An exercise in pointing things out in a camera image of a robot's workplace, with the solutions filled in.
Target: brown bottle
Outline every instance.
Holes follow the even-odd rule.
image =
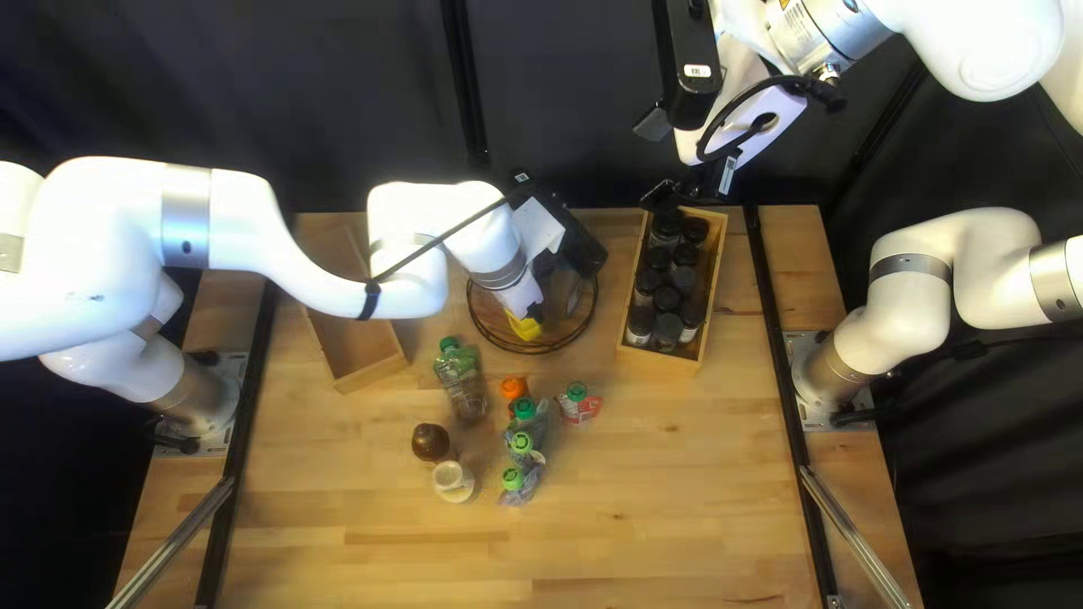
[[[451,454],[452,440],[447,437],[447,430],[435,423],[422,423],[415,427],[409,444],[414,455],[428,463],[454,458]]]

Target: empty wooden tray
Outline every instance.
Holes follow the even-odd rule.
[[[298,222],[293,237],[324,270],[361,281],[369,277],[368,265],[352,229],[334,215],[308,213]],[[327,362],[331,385],[340,393],[356,391],[409,365],[388,320],[361,322],[309,308],[305,314]]]

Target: red label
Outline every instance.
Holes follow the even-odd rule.
[[[565,417],[572,423],[583,423],[585,420],[590,420],[598,416],[598,412],[602,410],[602,399],[601,398],[586,398],[578,403],[578,412],[574,417]]]

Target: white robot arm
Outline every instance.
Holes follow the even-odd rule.
[[[42,179],[0,163],[0,361],[40,355],[58,375],[149,403],[181,422],[182,433],[200,436],[229,418],[235,388],[219,387],[158,336],[183,298],[162,267],[252,271],[331,315],[404,319],[443,308],[446,251],[523,319],[542,290],[501,200],[483,182],[374,189],[376,277],[478,217],[377,284],[313,263],[270,184],[250,173],[87,157]]]
[[[1083,0],[709,0],[707,8],[725,80],[697,128],[674,125],[677,152],[688,165],[702,161],[697,144],[710,119],[739,93],[770,76],[765,63],[780,75],[836,82],[896,33],[906,37],[944,88],[967,100],[1009,98],[1056,65],[1052,75],[1058,80],[1042,82],[1066,117],[1083,125],[1083,79],[1075,78],[1083,70],[1083,31],[1079,31],[1083,29],[1079,22]],[[686,88],[691,80],[683,79]],[[805,107],[805,96],[793,90],[770,87],[759,91],[730,108],[723,126],[704,142],[702,152],[709,155],[722,150],[748,131],[757,117],[777,117],[740,144],[741,153],[733,155],[740,168],[770,145]]]
[[[952,294],[974,327],[1083,318],[1083,236],[1042,245],[1034,221],[1004,207],[969,209],[889,233],[873,246],[869,299],[808,357],[797,392],[836,410],[862,387],[948,337]]]

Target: barcode label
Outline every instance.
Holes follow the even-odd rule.
[[[722,181],[718,183],[718,192],[730,194],[730,184],[733,183],[733,172],[738,169],[738,159],[732,156],[726,157],[726,169],[722,170]]]
[[[684,76],[689,78],[710,78],[710,66],[684,64]]]

